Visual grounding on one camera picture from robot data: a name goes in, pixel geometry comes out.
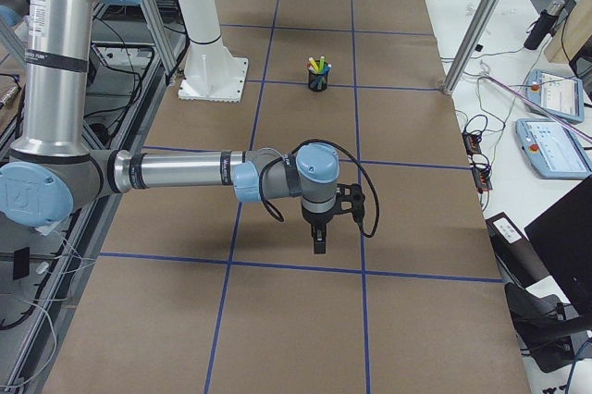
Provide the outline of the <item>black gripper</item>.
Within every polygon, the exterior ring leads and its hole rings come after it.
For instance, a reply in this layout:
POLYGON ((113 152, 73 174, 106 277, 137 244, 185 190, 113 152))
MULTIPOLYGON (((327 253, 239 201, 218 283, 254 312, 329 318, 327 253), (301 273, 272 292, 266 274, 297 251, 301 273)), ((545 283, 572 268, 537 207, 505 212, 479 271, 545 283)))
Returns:
POLYGON ((302 216, 311 226, 314 253, 325 254, 327 250, 327 224, 333 218, 332 202, 301 202, 302 216))

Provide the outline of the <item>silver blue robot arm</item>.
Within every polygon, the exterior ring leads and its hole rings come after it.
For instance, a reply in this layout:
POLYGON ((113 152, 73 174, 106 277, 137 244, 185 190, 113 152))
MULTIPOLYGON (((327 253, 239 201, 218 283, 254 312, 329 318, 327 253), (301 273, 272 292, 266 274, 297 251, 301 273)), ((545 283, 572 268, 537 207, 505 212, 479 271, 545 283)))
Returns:
POLYGON ((284 155, 270 148, 131 154, 83 144, 93 9, 101 1, 30 0, 23 131, 1 169, 2 213, 37 228, 111 194, 222 185, 243 203, 299 198, 314 251, 324 252, 340 197, 339 158, 326 141, 307 141, 284 155))

